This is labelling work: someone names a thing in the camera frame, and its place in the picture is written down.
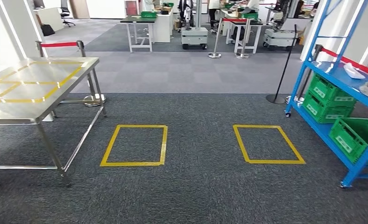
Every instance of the office chair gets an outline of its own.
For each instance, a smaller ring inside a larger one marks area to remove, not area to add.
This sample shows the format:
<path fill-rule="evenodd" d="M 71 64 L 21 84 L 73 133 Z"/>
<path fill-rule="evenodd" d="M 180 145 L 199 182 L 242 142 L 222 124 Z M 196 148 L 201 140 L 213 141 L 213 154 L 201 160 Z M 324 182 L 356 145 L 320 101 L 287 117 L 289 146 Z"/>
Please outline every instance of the office chair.
<path fill-rule="evenodd" d="M 70 24 L 73 24 L 75 26 L 75 23 L 73 23 L 73 22 L 67 22 L 64 19 L 66 16 L 69 16 L 70 15 L 69 8 L 67 8 L 67 7 L 61 7 L 60 9 L 62 10 L 62 12 L 60 13 L 60 17 L 63 19 L 63 23 L 66 24 L 69 27 L 70 27 Z"/>

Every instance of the stanchion base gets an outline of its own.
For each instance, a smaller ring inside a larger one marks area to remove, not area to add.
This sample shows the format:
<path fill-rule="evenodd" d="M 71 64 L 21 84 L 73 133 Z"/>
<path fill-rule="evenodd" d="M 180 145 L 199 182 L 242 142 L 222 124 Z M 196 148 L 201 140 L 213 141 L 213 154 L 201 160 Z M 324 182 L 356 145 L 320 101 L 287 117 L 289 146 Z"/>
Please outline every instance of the stanchion base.
<path fill-rule="evenodd" d="M 273 95 L 267 95 L 266 99 L 267 101 L 273 103 L 273 104 L 284 104 L 286 103 L 286 99 L 283 98 L 283 97 L 280 97 L 280 96 L 277 96 L 276 98 L 276 95 L 273 94 Z"/>
<path fill-rule="evenodd" d="M 249 54 L 235 53 L 235 57 L 239 59 L 248 59 L 250 57 Z"/>
<path fill-rule="evenodd" d="M 89 96 L 86 96 L 84 100 L 90 100 L 90 101 L 99 100 L 99 94 L 96 93 L 95 96 L 96 96 L 96 99 L 94 99 L 92 95 L 89 95 Z M 107 98 L 104 96 L 104 94 L 101 95 L 101 98 L 103 99 L 103 103 L 106 102 Z M 85 106 L 99 106 L 100 105 L 100 103 L 90 103 L 90 104 L 84 103 L 84 104 Z"/>
<path fill-rule="evenodd" d="M 220 53 L 210 53 L 208 57 L 209 58 L 221 58 L 221 54 Z"/>

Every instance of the shelf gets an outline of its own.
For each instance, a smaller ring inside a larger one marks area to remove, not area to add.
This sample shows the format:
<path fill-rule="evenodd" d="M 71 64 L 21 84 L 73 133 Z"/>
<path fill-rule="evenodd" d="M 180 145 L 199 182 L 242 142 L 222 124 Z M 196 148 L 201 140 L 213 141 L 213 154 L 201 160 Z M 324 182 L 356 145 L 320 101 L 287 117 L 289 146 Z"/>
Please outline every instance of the shelf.
<path fill-rule="evenodd" d="M 320 136 L 320 138 L 329 146 L 329 148 L 338 156 L 338 158 L 344 163 L 344 165 L 351 169 L 353 167 L 352 162 L 346 157 L 345 154 L 338 148 L 333 140 L 328 136 L 330 133 L 332 124 L 318 124 L 308 114 L 303 107 L 298 107 L 297 103 L 292 103 L 292 107 L 301 115 L 301 117 L 311 126 L 311 128 Z"/>
<path fill-rule="evenodd" d="M 347 92 L 349 95 L 353 96 L 363 104 L 368 107 L 368 97 L 362 94 L 359 90 L 360 86 L 364 85 L 368 82 L 368 74 L 359 71 L 362 75 L 364 75 L 365 79 L 353 79 L 351 78 L 344 70 L 343 63 L 339 63 L 338 67 L 333 68 L 333 62 L 304 62 L 307 67 L 311 70 L 315 71 L 323 78 L 327 79 L 334 85 L 338 86 L 343 91 Z"/>

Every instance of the blue shelving unit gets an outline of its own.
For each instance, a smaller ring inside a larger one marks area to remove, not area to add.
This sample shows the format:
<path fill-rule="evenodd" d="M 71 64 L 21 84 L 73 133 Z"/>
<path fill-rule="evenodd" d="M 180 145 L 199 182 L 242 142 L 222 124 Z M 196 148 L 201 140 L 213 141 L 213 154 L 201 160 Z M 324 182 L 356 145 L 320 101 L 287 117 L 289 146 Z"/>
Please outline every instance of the blue shelving unit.
<path fill-rule="evenodd" d="M 343 91 L 347 92 L 364 105 L 368 106 L 368 97 L 363 95 L 359 88 L 364 85 L 365 82 L 368 82 L 368 74 L 362 72 L 362 74 L 366 77 L 365 79 L 352 79 L 348 76 L 348 74 L 343 69 L 343 63 L 340 62 L 342 55 L 344 54 L 347 45 L 349 44 L 350 38 L 353 35 L 354 30 L 356 29 L 357 24 L 361 18 L 361 15 L 364 12 L 366 5 L 368 4 L 368 0 L 364 0 L 359 13 L 357 14 L 353 26 L 351 27 L 347 36 L 319 36 L 321 26 L 325 18 L 341 3 L 342 1 L 337 1 L 335 5 L 330 7 L 331 0 L 326 0 L 326 6 L 322 12 L 320 22 L 316 28 L 315 36 L 311 42 L 310 49 L 314 49 L 317 38 L 341 38 L 344 39 L 345 42 L 343 44 L 341 52 L 339 52 L 337 56 L 337 60 L 334 62 L 316 62 L 312 58 L 311 50 L 309 50 L 304 63 L 302 64 L 301 70 L 299 72 L 297 81 L 294 85 L 293 92 L 291 94 L 290 102 L 286 107 L 286 116 L 289 117 L 291 115 L 291 108 L 294 108 L 299 115 L 311 126 L 311 128 L 320 136 L 320 138 L 330 147 L 330 149 L 337 155 L 337 157 L 344 163 L 344 165 L 348 168 L 348 173 L 345 178 L 341 182 L 342 188 L 351 187 L 352 182 L 356 178 L 368 178 L 368 174 L 362 174 L 362 170 L 367 167 L 368 163 L 368 148 L 361 155 L 359 160 L 356 163 L 352 163 L 337 147 L 337 145 L 333 142 L 333 140 L 328 136 L 332 125 L 331 124 L 318 124 L 309 114 L 308 112 L 298 106 L 298 102 L 294 100 L 294 97 L 298 91 L 301 80 L 303 78 L 304 72 L 306 68 L 310 68 L 312 71 L 318 73 L 323 78 L 327 79 L 334 85 L 341 88 Z"/>

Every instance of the green box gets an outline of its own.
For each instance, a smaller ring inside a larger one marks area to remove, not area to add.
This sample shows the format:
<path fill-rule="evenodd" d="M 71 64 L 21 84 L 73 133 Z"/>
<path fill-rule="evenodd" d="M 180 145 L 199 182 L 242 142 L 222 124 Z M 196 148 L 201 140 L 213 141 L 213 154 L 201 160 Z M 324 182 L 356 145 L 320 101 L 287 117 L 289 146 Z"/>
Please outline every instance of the green box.
<path fill-rule="evenodd" d="M 258 13 L 241 14 L 240 17 L 241 18 L 244 18 L 244 19 L 255 19 L 255 20 L 258 20 Z"/>
<path fill-rule="evenodd" d="M 356 163 L 368 147 L 368 119 L 338 119 L 328 135 L 347 158 Z"/>
<path fill-rule="evenodd" d="M 142 18 L 156 18 L 156 12 L 142 12 Z"/>
<path fill-rule="evenodd" d="M 332 124 L 338 118 L 349 117 L 354 108 L 354 106 L 328 107 L 310 92 L 306 94 L 302 107 L 305 108 L 318 124 Z"/>
<path fill-rule="evenodd" d="M 308 91 L 328 107 L 353 107 L 356 104 L 356 99 L 354 97 L 350 96 L 316 73 L 314 73 Z"/>

